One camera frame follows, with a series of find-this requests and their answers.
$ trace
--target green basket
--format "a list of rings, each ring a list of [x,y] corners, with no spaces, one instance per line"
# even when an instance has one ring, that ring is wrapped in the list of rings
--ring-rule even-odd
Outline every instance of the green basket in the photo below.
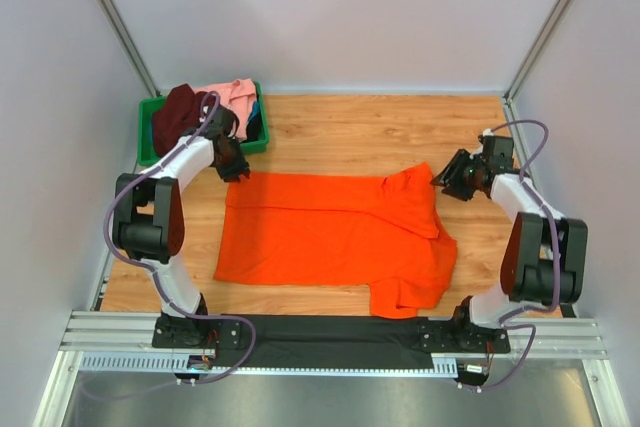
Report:
[[[258,94],[258,104],[260,106],[260,114],[262,114],[262,131],[258,135],[258,140],[253,142],[243,142],[240,148],[244,155],[257,154],[267,150],[269,143],[269,128],[267,127],[267,117],[264,113],[264,102],[262,100],[262,91],[260,84],[254,82],[256,93]],[[142,166],[153,165],[160,160],[153,148],[153,139],[151,137],[151,115],[160,110],[164,105],[166,97],[153,97],[140,102],[140,112],[138,120],[138,164]]]

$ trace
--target white wall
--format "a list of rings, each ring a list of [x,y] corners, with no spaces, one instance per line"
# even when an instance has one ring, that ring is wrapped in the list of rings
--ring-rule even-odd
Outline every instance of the white wall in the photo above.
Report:
[[[95,0],[0,0],[0,424],[30,425],[146,93]]]
[[[640,425],[638,6],[575,0],[516,101],[519,117],[551,129],[537,162],[544,194],[589,225],[578,310],[598,320],[632,425]]]
[[[163,89],[498,91],[555,0],[114,0]]]

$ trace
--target gray floor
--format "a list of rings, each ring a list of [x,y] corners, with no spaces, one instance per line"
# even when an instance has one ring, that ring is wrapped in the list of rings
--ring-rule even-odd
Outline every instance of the gray floor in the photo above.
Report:
[[[494,378],[512,367],[494,363]],[[599,425],[580,363],[529,360],[506,387],[482,394],[449,381],[235,375],[195,388],[168,387],[120,402],[76,389],[66,426],[562,426]],[[122,395],[171,380],[167,374],[81,374],[95,395]]]

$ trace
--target orange shirt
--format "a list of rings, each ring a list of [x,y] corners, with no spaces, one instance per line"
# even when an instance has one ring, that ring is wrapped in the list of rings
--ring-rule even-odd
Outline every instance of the orange shirt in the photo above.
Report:
[[[252,173],[229,186],[217,280],[369,284],[371,314],[433,308],[449,287],[456,242],[420,164],[388,177]]]

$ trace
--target wooden tabletop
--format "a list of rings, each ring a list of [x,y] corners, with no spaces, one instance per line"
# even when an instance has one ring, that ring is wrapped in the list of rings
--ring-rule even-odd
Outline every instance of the wooden tabletop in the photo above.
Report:
[[[420,162],[440,172],[459,148],[477,147],[485,128],[504,122],[492,96],[265,96],[268,150],[248,157],[253,171],[389,175]],[[209,312],[368,315],[366,285],[259,286],[213,280],[227,186],[214,169],[201,172],[182,197],[186,239],[182,253]],[[438,307],[422,315],[451,315],[467,295],[499,279],[511,223],[482,193],[470,202],[437,194],[437,209],[458,241],[451,287]],[[115,262],[103,311],[157,312],[147,275]]]

